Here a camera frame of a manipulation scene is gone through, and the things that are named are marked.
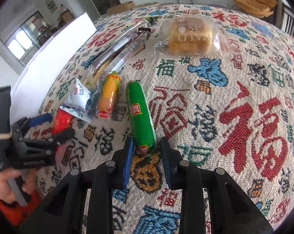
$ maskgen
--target round table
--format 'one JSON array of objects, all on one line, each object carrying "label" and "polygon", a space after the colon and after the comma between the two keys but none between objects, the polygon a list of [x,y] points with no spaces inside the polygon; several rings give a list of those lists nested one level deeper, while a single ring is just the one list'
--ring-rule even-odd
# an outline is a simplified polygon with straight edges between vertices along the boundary
[{"label": "round table", "polygon": [[[161,23],[185,15],[212,18],[235,46],[233,53],[222,58],[154,59]],[[181,4],[103,18],[96,23],[98,31],[65,66],[38,114],[55,115],[74,78],[85,79],[95,55],[147,16],[158,18],[145,49],[125,65],[120,103],[125,102],[125,83],[140,80],[157,140],[167,136],[172,148],[200,168],[224,168],[277,228],[294,207],[294,39],[260,19],[223,8]],[[190,72],[193,66],[206,68]],[[221,81],[213,79],[213,71],[224,75]],[[30,135],[48,136],[51,126],[43,124]],[[66,144],[61,163],[38,173],[43,195],[70,169],[90,170],[111,159],[131,133],[126,105],[115,108],[112,120],[94,119],[88,124],[74,118],[72,127],[76,138]],[[204,196],[208,206],[206,192]],[[113,192],[115,233],[143,234],[149,233],[148,228],[177,233],[180,210],[181,191],[168,189],[159,153],[134,156],[128,188]]]}]

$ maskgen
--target human hand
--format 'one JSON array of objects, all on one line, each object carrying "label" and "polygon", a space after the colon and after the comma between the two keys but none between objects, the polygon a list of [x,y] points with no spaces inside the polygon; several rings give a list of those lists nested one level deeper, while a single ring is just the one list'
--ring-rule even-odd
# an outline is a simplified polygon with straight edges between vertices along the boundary
[{"label": "human hand", "polygon": [[[6,169],[0,172],[0,200],[7,204],[12,204],[16,201],[16,196],[9,187],[6,179],[17,178],[21,175],[21,170],[13,168]],[[29,169],[26,175],[26,181],[22,184],[22,190],[28,194],[31,194],[35,190],[35,177],[36,169]]]}]

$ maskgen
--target railing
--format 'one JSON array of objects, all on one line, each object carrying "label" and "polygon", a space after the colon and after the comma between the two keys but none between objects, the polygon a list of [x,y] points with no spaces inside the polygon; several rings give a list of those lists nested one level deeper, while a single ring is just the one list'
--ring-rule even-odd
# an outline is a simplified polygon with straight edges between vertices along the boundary
[{"label": "railing", "polygon": [[285,4],[282,6],[282,31],[294,38],[294,13]]}]

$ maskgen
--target green sausage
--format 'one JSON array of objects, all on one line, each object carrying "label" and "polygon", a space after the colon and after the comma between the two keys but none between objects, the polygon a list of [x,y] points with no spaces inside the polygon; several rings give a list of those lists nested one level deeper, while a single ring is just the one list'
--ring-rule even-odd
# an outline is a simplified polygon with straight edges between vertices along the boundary
[{"label": "green sausage", "polygon": [[139,82],[130,81],[126,85],[126,99],[131,118],[132,135],[140,155],[153,152],[157,143],[154,125],[143,88]]}]

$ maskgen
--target screw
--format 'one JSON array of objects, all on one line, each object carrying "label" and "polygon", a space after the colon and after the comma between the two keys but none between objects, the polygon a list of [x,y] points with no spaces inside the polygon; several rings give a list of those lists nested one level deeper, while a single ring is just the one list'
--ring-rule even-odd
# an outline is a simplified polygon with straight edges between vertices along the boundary
[{"label": "screw", "polygon": [[182,161],[179,162],[179,164],[181,166],[188,166],[189,165],[189,162],[187,160],[182,160]]},{"label": "screw", "polygon": [[225,170],[223,168],[216,168],[216,173],[217,174],[220,174],[220,175],[223,175],[225,173]]},{"label": "screw", "polygon": [[106,162],[106,165],[107,165],[108,167],[113,167],[113,166],[115,165],[115,161],[113,161],[113,160],[109,160],[109,161]]},{"label": "screw", "polygon": [[76,175],[78,175],[79,174],[79,169],[72,169],[71,171],[70,171],[70,174],[72,175],[72,176],[76,176]]}]

